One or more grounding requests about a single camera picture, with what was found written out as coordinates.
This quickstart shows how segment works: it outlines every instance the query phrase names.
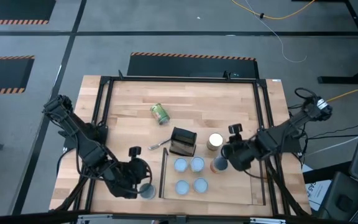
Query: wooden table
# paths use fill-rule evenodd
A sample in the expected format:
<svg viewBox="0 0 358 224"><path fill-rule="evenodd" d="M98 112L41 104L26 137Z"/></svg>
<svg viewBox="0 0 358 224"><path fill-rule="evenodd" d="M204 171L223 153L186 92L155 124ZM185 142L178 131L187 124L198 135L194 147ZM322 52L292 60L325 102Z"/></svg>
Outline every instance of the wooden table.
<svg viewBox="0 0 358 224"><path fill-rule="evenodd" d="M75 113L85 122L91 121L99 81L100 76L84 76L83 78ZM280 124L288 119L282 83L280 80L266 81L273 120L275 124ZM267 115L262 89L259 93L266 123ZM161 102L171 116L168 126L159 126L149 111L150 106L156 101ZM205 149L208 136L213 132L218 132L227 139L229 137L227 127L235 123L242 123L243 132L241 134L243 138L251 137L259 127L252 85L243 83L115 81L108 114L109 136L106 145L122 161L129 160L128 149L130 147L142 147L140 158L150 164L154 174L153 184L158 191L162 147L149 151L148 146L169 137L172 128L178 126L198 133L197 156L215 156L211 154L211 151L202 150ZM255 165L258 164L256 162L254 161L252 165L253 174L259 170L259 166ZM302 208L310 212L305 182L298 160L291 154L284 154L282 168L287 188ZM58 207L77 182L75 153L71 152L62 159L50 208ZM251 182L252 185L259 184L261 186L259 179L251 178ZM264 182L265 205L260 204L262 191L260 187L259 189L258 192L252 191L252 201L255 202L252 205L169 200L158 198L158 194L152 200L144 200L141 197L129 200L114 197L109 193L104 182L98 181L95 185L91 212L271 216L272 208L267 183ZM283 213L281 195L277 186L275 190L279 212ZM88 186L86 185L80 208L85 206L87 192Z"/></svg>

